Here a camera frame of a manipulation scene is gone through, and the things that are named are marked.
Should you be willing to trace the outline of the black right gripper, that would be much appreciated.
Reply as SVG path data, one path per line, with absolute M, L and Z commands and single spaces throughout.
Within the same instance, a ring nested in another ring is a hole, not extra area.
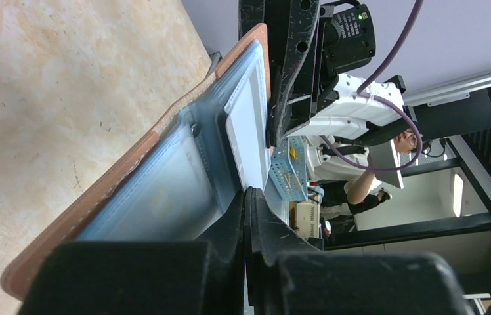
M 257 24 L 267 27 L 271 97 L 267 142 L 279 145 L 291 133 L 288 99 L 310 53 L 316 32 L 312 102 L 324 109 L 339 98 L 339 75 L 375 56 L 375 32 L 368 6 L 359 1 L 239 1 L 239 37 Z

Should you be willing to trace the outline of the brown leather card holder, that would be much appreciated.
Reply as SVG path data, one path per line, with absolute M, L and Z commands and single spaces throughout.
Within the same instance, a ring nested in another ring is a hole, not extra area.
M 74 240 L 79 235 L 112 196 L 121 190 L 122 185 L 136 176 L 144 160 L 159 146 L 160 138 L 167 134 L 178 111 L 197 100 L 220 80 L 254 41 L 262 46 L 265 79 L 269 79 L 268 27 L 264 23 L 258 23 L 240 38 L 211 74 L 168 106 L 155 124 L 111 168 L 7 265 L 0 277 L 1 289 L 11 297 L 23 301 L 50 252 L 61 243 Z

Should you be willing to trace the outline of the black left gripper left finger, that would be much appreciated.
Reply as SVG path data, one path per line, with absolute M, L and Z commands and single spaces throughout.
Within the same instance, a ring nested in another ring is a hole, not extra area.
M 21 314 L 242 314 L 244 201 L 192 241 L 75 241 L 37 273 Z

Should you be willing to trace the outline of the grey credit card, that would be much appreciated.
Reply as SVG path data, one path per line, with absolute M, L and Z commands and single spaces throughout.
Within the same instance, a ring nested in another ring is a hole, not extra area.
M 270 152 L 265 140 L 267 96 L 262 67 L 251 66 L 245 71 L 224 110 L 225 128 L 242 188 L 264 189 Z

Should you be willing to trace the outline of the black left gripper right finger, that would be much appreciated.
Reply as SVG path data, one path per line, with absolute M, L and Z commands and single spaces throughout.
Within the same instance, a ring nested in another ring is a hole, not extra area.
M 453 270 L 432 253 L 321 251 L 245 191 L 248 302 L 256 314 L 470 314 Z

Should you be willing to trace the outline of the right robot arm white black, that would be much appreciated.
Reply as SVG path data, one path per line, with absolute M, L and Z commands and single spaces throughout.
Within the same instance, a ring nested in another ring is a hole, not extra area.
M 367 5 L 346 1 L 240 1 L 244 36 L 267 27 L 270 100 L 266 139 L 327 136 L 347 144 L 376 146 L 405 129 L 406 87 L 396 75 L 384 83 L 352 71 L 375 56 L 375 32 Z

